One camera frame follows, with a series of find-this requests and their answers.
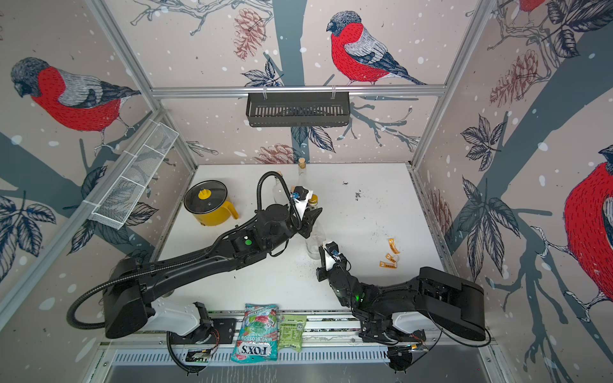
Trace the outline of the tall glass bottle gold cap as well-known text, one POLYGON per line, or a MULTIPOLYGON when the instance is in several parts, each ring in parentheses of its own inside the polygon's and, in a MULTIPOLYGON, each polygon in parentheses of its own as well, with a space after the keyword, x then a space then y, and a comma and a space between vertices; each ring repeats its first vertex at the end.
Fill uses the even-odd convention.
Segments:
MULTIPOLYGON (((314 211, 319 207, 319 199, 314 194, 308 201, 308 209, 314 211)), ((319 218, 312 224, 311 235, 306 239, 306 251, 310 258, 320 260, 319 246, 322 245, 327 239, 324 227, 319 218)))

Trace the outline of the round glass bottle cork stopper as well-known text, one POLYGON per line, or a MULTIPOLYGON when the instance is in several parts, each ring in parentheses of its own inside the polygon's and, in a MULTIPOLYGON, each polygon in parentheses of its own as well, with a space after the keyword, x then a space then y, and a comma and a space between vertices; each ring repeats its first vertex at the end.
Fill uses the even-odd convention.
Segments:
POLYGON ((309 189, 306 159, 303 157, 300 157, 298 166, 299 166, 299 171, 298 171, 298 180, 296 182, 296 186, 300 186, 302 188, 309 189))

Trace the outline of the square glass bottle with cork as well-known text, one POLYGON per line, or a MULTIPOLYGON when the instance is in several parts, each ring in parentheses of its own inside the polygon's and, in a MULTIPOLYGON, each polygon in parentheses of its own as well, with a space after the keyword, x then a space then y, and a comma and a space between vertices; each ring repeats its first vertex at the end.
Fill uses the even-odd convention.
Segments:
POLYGON ((274 177, 275 185, 272 188, 273 199, 276 204, 285 205, 288 202, 284 187, 280 180, 274 177))

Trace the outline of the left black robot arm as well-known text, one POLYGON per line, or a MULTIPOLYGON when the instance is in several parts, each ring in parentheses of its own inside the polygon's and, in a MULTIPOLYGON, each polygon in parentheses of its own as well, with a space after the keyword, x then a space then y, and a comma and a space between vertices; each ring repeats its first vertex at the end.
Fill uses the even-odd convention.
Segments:
POLYGON ((121 260, 108 282, 84 293, 70 306, 66 320, 80 330, 105 331, 109 339, 139 331, 170 332, 200 342, 212 332, 203 303, 180 304, 168 293, 210 275, 236 271, 284 252, 295 235, 307 239, 321 214, 308 202, 313 192, 301 185, 284 189, 286 205, 261 205, 255 215, 221 234, 211 246, 172 259, 139 264, 121 260))

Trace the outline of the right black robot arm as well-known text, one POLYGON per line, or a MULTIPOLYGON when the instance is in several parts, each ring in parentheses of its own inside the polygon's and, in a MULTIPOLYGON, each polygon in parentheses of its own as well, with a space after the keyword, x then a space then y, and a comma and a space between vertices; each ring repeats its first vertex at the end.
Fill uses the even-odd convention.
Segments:
POLYGON ((440 332, 464 345, 474 341, 475 347, 491 343, 485 325, 483 288, 474 282, 422 267, 418 276, 407 282, 380 287, 359 282, 349 271, 335 264, 316 269, 319 282, 327 281, 338 301, 351 310, 360 322, 359 338, 394 346, 409 342, 413 330, 402 330, 394 324, 396 314, 420 314, 440 332))

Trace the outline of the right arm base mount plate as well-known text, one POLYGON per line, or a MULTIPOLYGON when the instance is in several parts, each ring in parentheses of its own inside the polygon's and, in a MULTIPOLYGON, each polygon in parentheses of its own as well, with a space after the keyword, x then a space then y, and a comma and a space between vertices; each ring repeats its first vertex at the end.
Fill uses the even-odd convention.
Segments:
POLYGON ((387 319, 361 323, 359 338, 393 346, 403 342, 426 341, 425 330, 433 328, 430 319, 418 312, 394 313, 387 319))

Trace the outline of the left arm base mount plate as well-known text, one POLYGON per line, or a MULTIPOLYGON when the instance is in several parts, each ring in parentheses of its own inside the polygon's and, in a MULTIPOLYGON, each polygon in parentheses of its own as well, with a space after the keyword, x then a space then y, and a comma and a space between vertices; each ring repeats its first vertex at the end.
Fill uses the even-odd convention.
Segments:
POLYGON ((188 344, 232 344, 236 332, 236 319, 212 319, 203 303, 194 303, 199 319, 198 326, 184 336, 188 344))

